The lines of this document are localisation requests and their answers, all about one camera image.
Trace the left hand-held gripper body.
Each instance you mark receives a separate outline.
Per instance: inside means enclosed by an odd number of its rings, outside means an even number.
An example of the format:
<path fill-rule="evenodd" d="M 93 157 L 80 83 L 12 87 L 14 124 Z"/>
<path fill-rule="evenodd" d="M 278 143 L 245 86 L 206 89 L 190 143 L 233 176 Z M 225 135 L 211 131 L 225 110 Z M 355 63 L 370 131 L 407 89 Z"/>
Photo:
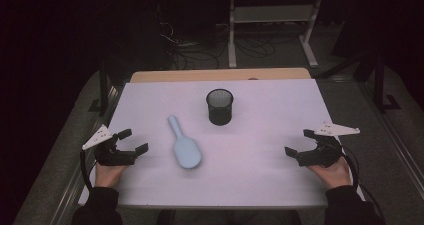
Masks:
<path fill-rule="evenodd" d="M 94 148 L 94 156 L 102 166 L 133 165 L 138 155 L 135 151 L 121 151 L 117 148 L 118 133 L 112 133 L 105 125 L 82 145 L 82 150 Z"/>

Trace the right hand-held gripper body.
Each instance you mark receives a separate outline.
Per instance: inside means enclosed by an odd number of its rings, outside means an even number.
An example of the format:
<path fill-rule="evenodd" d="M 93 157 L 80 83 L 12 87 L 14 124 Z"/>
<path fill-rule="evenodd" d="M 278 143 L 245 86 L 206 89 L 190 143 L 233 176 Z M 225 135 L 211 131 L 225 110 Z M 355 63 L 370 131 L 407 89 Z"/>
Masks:
<path fill-rule="evenodd" d="M 298 152 L 297 161 L 300 166 L 321 165 L 329 167 L 342 156 L 342 146 L 338 136 L 355 135 L 360 133 L 359 128 L 343 125 L 324 123 L 313 130 L 317 135 L 316 148 L 310 151 Z"/>

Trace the light blue hairbrush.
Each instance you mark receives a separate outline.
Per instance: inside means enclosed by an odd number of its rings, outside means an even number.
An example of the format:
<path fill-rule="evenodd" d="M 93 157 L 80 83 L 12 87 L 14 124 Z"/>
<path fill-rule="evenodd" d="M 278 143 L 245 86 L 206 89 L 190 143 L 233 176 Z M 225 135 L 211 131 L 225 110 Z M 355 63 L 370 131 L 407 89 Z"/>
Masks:
<path fill-rule="evenodd" d="M 202 160 L 202 154 L 196 142 L 183 134 L 176 116 L 170 115 L 168 122 L 176 136 L 173 150 L 178 164 L 184 169 L 196 168 Z"/>

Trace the black mesh pen cup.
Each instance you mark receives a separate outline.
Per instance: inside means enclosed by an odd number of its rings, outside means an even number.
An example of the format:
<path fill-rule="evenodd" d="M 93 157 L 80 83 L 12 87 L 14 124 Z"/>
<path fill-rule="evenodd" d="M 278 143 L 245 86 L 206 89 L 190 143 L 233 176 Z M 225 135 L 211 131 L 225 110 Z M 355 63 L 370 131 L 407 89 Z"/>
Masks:
<path fill-rule="evenodd" d="M 232 119 L 234 97 L 226 89 L 214 89 L 207 94 L 209 121 L 217 126 L 224 126 Z"/>

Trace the person's left hand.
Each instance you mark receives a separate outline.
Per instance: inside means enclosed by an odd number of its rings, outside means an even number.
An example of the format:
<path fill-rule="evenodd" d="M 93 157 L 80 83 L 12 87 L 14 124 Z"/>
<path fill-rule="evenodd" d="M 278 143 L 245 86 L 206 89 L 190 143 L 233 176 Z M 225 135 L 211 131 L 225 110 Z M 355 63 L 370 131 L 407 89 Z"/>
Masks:
<path fill-rule="evenodd" d="M 120 180 L 127 166 L 102 166 L 96 165 L 96 187 L 113 188 Z"/>

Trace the person's right hand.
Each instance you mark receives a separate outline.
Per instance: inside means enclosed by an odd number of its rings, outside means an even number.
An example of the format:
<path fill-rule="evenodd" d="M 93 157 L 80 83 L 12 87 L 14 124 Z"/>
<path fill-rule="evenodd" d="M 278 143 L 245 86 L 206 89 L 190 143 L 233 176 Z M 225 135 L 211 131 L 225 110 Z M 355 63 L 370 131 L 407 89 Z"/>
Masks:
<path fill-rule="evenodd" d="M 328 189 L 352 185 L 349 166 L 343 157 L 329 167 L 313 165 L 308 169 L 317 175 Z"/>

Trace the white table sheet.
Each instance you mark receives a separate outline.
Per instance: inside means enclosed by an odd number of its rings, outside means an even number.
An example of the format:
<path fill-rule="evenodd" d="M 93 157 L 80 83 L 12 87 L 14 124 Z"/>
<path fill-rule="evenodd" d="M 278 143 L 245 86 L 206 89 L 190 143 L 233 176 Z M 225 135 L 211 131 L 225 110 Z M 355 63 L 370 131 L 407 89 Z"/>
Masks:
<path fill-rule="evenodd" d="M 207 94 L 226 89 L 234 97 L 232 119 L 209 121 Z M 168 117 L 201 154 L 194 169 L 174 154 L 176 136 Z M 315 130 L 330 115 L 312 79 L 130 83 L 125 86 L 109 128 L 131 129 L 122 150 L 147 143 L 121 177 L 122 206 L 147 208 L 309 208 L 326 203 L 322 182 L 285 154 L 315 148 L 303 130 Z"/>

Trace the black metal stand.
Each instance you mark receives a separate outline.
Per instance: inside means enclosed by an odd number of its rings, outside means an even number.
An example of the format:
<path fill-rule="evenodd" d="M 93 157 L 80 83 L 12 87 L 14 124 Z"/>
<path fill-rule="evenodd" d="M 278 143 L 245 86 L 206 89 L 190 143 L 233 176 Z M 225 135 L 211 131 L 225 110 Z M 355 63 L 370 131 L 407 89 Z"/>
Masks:
<path fill-rule="evenodd" d="M 385 62 L 382 54 L 377 51 L 375 54 L 375 67 L 374 67 L 374 91 L 373 101 L 381 113 L 387 110 L 400 109 L 399 103 L 392 95 L 384 94 L 384 77 L 385 77 Z"/>
<path fill-rule="evenodd" d="M 103 116 L 109 107 L 110 97 L 115 87 L 108 75 L 108 70 L 107 66 L 105 65 L 105 62 L 101 63 L 98 74 L 99 97 L 91 102 L 89 112 L 97 112 L 100 116 Z"/>

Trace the grey floor rail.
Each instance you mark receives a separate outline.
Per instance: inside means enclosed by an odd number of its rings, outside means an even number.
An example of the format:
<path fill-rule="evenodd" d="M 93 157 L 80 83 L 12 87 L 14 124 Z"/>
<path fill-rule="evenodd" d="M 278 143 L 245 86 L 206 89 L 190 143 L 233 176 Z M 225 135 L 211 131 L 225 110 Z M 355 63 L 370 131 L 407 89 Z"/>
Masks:
<path fill-rule="evenodd" d="M 400 110 L 400 105 L 392 95 L 384 95 L 383 102 L 386 103 L 379 105 L 374 100 L 374 92 L 366 83 L 360 83 L 359 89 L 363 94 L 364 99 L 371 106 L 374 114 L 382 125 L 383 130 L 385 131 L 386 136 L 389 138 L 391 145 L 396 153 L 396 156 L 400 160 L 419 196 L 424 200 L 424 172 L 419 168 L 412 154 L 406 147 L 405 142 L 402 140 L 401 136 L 387 115 L 388 111 Z"/>
<path fill-rule="evenodd" d="M 99 97 L 99 85 L 92 88 L 83 88 L 70 118 L 63 128 L 64 141 L 60 138 L 59 145 L 54 145 L 55 148 L 59 149 L 59 154 L 54 155 L 53 158 L 60 167 L 67 166 L 67 170 L 66 176 L 61 179 L 64 182 L 64 188 L 61 190 L 60 200 L 49 219 L 48 225 L 70 225 L 78 199 L 85 189 L 84 175 L 80 168 L 82 145 L 102 124 L 110 123 L 122 91 L 121 86 L 114 87 L 109 107 L 103 116 L 100 116 L 97 112 L 89 112 L 91 102 Z"/>

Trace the white metal desk frame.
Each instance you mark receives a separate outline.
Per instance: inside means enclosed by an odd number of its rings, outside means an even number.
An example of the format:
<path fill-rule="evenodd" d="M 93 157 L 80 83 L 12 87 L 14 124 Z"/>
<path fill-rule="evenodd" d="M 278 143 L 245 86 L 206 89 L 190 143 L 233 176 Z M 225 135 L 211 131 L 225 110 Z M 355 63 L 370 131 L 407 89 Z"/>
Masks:
<path fill-rule="evenodd" d="M 301 5 L 269 5 L 269 6 L 236 6 L 235 0 L 230 0 L 229 11 L 229 67 L 236 68 L 235 33 L 236 24 L 267 23 L 267 22 L 306 22 L 305 32 L 298 36 L 309 66 L 318 66 L 317 59 L 310 47 L 309 40 L 320 10 L 322 0 L 312 4 Z"/>

